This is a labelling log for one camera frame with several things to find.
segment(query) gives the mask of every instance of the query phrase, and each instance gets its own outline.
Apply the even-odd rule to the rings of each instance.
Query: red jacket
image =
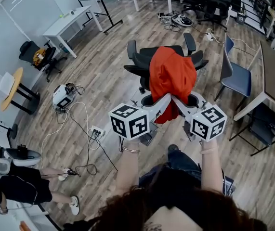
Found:
[[[170,93],[188,103],[196,81],[196,70],[191,57],[182,57],[173,49],[160,47],[150,62],[150,91],[153,102]],[[165,112],[157,118],[163,124],[178,116],[178,108],[171,101]]]

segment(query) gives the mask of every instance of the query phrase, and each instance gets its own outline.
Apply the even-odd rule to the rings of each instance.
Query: gray plastic chair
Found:
[[[233,46],[234,42],[227,34],[225,34],[224,56],[220,77],[222,87],[214,101],[216,101],[218,97],[222,94],[225,87],[231,90],[235,90],[244,96],[243,100],[237,106],[237,110],[244,103],[245,99],[251,94],[252,76],[249,70],[229,60],[228,53],[233,48]]]

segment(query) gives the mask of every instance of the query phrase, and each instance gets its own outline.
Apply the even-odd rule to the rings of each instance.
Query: white box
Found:
[[[0,100],[5,100],[12,89],[15,79],[8,72],[4,74],[0,81]]]
[[[192,115],[190,132],[210,141],[224,132],[227,115],[217,106]]]
[[[150,131],[147,110],[121,103],[108,115],[113,131],[126,140],[133,140]]]

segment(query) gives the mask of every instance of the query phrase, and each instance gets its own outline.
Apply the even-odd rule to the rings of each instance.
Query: white sneaker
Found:
[[[64,174],[63,175],[61,175],[61,176],[58,176],[58,179],[60,180],[60,181],[64,181],[67,177],[68,177],[68,171],[69,170],[71,170],[70,168],[65,168],[65,169],[63,169],[62,171],[64,172]]]
[[[69,204],[72,214],[77,216],[79,214],[79,198],[77,196],[72,196],[72,203]]]

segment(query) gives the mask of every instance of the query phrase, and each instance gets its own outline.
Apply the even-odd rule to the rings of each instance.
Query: round wooden table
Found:
[[[26,86],[24,86],[21,83],[22,76],[23,76],[23,68],[20,67],[13,74],[14,84],[11,88],[9,96],[4,101],[2,101],[2,103],[0,105],[1,111],[5,111],[8,108],[9,104],[13,104],[15,107],[27,112],[30,115],[32,115],[36,111],[36,109],[39,105],[39,102],[40,102],[40,93],[38,93],[38,92],[34,93],[32,90],[30,90]],[[28,94],[30,94],[32,97],[28,96],[28,94],[26,94],[23,91],[19,90],[18,89],[19,87],[21,89],[23,89],[24,91],[26,91]],[[20,105],[20,104],[18,104],[17,102],[15,102],[13,100],[13,96],[15,95],[16,92],[18,94],[22,95],[24,98],[29,100],[27,108]]]

